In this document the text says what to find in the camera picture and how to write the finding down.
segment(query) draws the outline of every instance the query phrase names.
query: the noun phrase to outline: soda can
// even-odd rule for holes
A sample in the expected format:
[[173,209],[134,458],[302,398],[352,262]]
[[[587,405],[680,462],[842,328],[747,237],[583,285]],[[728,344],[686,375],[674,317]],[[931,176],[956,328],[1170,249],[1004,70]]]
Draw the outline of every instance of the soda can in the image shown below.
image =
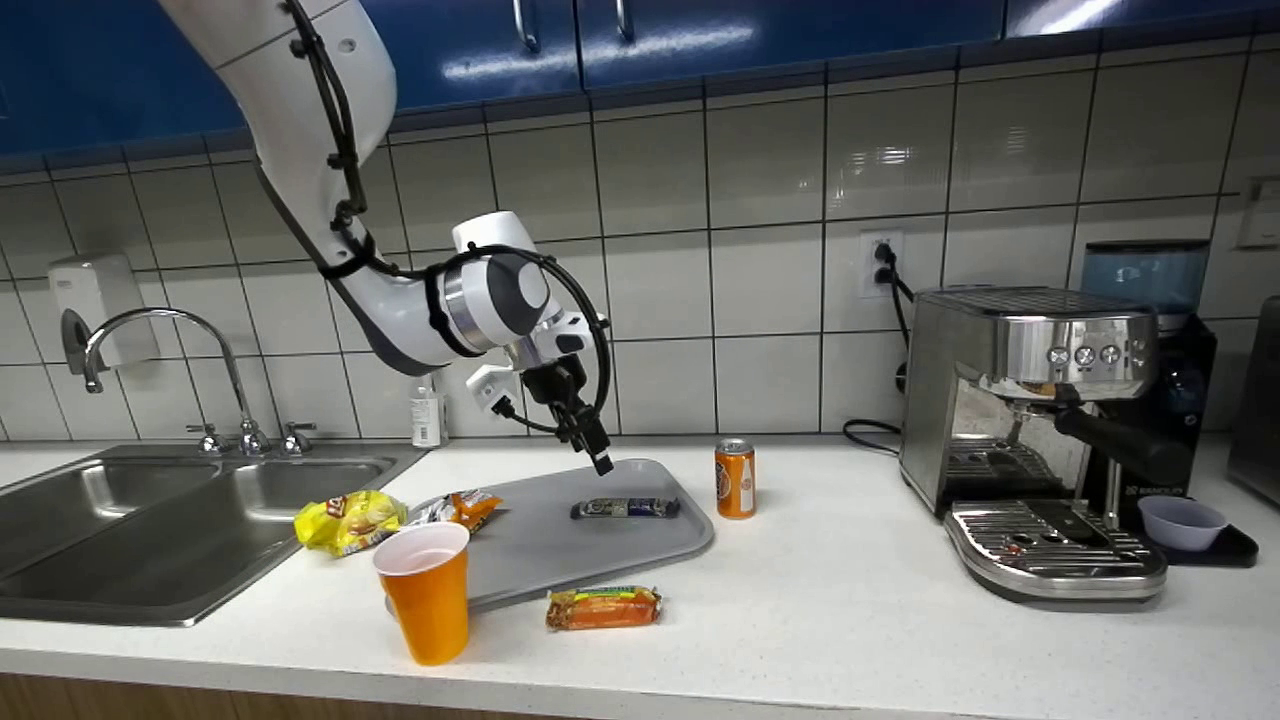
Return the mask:
[[716,508],[719,514],[757,514],[757,446],[744,435],[716,442]]

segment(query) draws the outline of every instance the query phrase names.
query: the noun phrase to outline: kitchen sink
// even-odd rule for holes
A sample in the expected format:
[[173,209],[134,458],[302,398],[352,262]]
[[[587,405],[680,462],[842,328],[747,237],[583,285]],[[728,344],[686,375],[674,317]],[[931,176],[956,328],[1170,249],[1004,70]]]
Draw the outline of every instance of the kitchen sink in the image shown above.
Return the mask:
[[383,488],[417,455],[312,446],[213,462],[110,446],[32,477],[0,490],[0,617],[196,624],[294,551],[300,505]]

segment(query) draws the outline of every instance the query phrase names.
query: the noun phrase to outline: espresso machine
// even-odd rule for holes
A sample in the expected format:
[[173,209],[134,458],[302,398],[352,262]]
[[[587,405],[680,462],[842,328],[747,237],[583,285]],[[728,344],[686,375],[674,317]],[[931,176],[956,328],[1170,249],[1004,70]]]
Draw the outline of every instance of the espresso machine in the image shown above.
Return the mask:
[[[914,297],[904,481],[980,582],[1063,605],[1158,596],[1163,555],[1121,526],[1121,481],[1180,471],[1187,453],[1108,410],[1145,398],[1157,359],[1157,317],[1125,298]],[[1103,508],[1083,494],[1097,455]]]

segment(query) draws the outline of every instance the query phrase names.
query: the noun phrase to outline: cabinet door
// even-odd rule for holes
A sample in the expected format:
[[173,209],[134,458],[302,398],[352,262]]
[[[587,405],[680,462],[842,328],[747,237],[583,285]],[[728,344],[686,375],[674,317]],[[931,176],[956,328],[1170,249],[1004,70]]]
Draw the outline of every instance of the cabinet door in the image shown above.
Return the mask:
[[1202,28],[1246,18],[1280,0],[1007,0],[1007,36],[1063,36],[1088,28]]
[[155,0],[4,0],[0,93],[4,154],[167,143],[241,122]]
[[570,0],[362,0],[401,111],[580,93]]
[[576,0],[587,87],[994,40],[1004,0]]

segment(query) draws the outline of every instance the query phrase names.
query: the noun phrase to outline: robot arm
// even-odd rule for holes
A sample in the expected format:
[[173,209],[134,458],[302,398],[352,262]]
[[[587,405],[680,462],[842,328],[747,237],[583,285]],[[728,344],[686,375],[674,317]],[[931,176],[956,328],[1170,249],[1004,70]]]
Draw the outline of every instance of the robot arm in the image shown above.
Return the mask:
[[[422,375],[456,357],[509,347],[559,441],[606,471],[600,405],[606,347],[593,298],[540,254],[513,210],[452,228],[456,254],[422,272],[387,262],[362,216],[360,162],[397,111],[397,70],[360,0],[161,0],[235,97],[259,176],[320,276],[360,320],[372,352]],[[555,276],[580,312],[553,298]],[[597,344],[600,390],[583,405],[576,352]]]

